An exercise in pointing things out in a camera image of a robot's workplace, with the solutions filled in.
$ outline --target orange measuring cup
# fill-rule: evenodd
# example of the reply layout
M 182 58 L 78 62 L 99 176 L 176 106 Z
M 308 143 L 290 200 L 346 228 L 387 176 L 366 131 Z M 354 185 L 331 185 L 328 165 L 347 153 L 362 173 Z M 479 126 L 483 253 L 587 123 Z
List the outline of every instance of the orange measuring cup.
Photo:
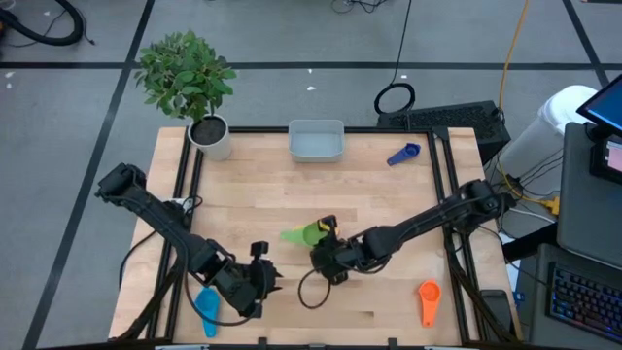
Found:
M 440 286 L 433 279 L 424 282 L 419 287 L 419 296 L 423 309 L 422 323 L 424 327 L 434 326 L 436 309 L 440 304 Z

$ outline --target wooden table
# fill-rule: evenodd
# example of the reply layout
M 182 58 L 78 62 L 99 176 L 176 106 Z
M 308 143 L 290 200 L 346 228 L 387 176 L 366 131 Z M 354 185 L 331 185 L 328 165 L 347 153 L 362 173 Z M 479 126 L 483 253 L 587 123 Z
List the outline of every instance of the wooden table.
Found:
M 175 183 L 182 128 L 163 128 L 155 145 L 147 182 L 148 191 L 169 198 Z M 483 178 L 472 129 L 450 129 L 451 146 L 460 183 Z M 387 157 L 406 142 L 421 144 L 421 154 L 389 167 Z M 443 184 L 449 193 L 442 146 L 436 140 Z M 282 291 L 269 296 L 263 317 L 233 328 L 218 328 L 207 339 L 200 318 L 181 297 L 174 341 L 182 343 L 256 344 L 265 336 L 270 344 L 326 343 L 386 345 L 389 337 L 400 345 L 458 345 L 447 259 L 440 228 L 415 238 L 394 254 L 391 263 L 376 275 L 350 273 L 350 280 L 332 288 L 327 303 L 304 308 L 297 299 L 300 278 L 311 269 L 309 250 L 283 241 L 279 232 L 311 223 L 328 214 L 337 217 L 343 236 L 376 225 L 393 225 L 437 204 L 427 137 L 423 134 L 346 134 L 346 152 L 338 163 L 294 163 L 284 133 L 232 134 L 233 154 L 223 162 L 204 160 L 198 194 L 204 199 L 195 212 L 192 232 L 216 239 L 242 263 L 250 261 L 250 244 L 265 240 L 268 257 L 284 275 L 277 281 Z M 191 161 L 185 191 L 190 187 Z M 488 228 L 494 229 L 492 223 Z M 151 231 L 138 221 L 133 243 Z M 157 236 L 138 249 L 127 263 L 110 335 L 122 333 L 142 310 L 154 290 L 162 238 Z M 512 296 L 501 245 L 490 232 L 471 237 L 481 289 L 503 289 Z M 427 279 L 442 288 L 442 299 L 433 328 L 421 325 L 421 305 L 414 292 Z M 326 293 L 319 274 L 303 286 L 305 301 L 316 303 Z M 198 283 L 190 279 L 196 295 Z M 477 338 L 470 300 L 466 294 L 468 327 Z M 157 333 L 162 335 L 168 301 L 160 310 Z M 519 325 L 511 308 L 514 324 Z M 238 320 L 222 302 L 220 319 Z

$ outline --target green leaves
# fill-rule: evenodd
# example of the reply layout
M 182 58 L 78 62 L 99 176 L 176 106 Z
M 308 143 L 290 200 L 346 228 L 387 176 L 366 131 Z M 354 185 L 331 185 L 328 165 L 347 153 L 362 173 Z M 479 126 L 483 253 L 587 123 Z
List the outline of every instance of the green leaves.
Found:
M 224 95 L 233 94 L 224 80 L 237 75 L 192 31 L 166 35 L 140 52 L 142 70 L 134 73 L 136 86 L 143 85 L 149 95 L 146 104 L 155 104 L 171 118 L 200 121 L 208 110 L 214 113 L 223 104 Z

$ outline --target white trash can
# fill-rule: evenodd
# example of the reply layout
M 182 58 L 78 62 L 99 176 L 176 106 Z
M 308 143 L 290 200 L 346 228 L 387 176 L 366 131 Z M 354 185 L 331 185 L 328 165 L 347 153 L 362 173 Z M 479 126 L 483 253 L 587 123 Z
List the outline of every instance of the white trash can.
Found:
M 555 165 L 561 163 L 561 160 L 544 166 L 532 176 L 533 181 L 528 177 L 542 165 L 562 156 L 566 124 L 588 122 L 576 113 L 576 109 L 596 92 L 591 87 L 570 86 L 549 98 L 537 111 L 536 119 L 501 153 L 503 170 L 513 177 L 520 177 L 521 184 L 533 193 L 549 194 L 558 191 L 562 179 L 562 165 Z M 526 195 L 541 197 L 528 192 Z

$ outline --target white flower pot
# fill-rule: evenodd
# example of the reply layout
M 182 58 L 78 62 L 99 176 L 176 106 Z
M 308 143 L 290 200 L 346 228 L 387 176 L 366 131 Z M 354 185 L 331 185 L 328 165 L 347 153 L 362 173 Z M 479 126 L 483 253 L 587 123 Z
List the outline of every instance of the white flower pot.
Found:
M 210 159 L 210 160 L 226 160 L 227 158 L 229 158 L 229 156 L 231 155 L 231 137 L 229 135 L 229 125 L 226 123 L 226 120 L 219 116 L 219 115 L 213 115 L 213 116 L 205 116 L 205 118 L 209 118 L 209 117 L 213 117 L 213 118 L 218 118 L 221 121 L 223 121 L 223 123 L 225 123 L 225 135 L 223 135 L 223 137 L 221 137 L 220 140 L 210 144 L 210 145 L 202 145 L 198 142 L 196 142 L 193 138 L 192 138 L 192 130 L 193 128 L 197 125 L 197 122 L 194 122 L 189 128 L 188 128 L 188 138 L 189 140 L 192 142 L 192 144 L 194 144 L 194 146 L 196 146 L 197 149 L 203 151 L 203 154 L 205 154 L 205 156 Z

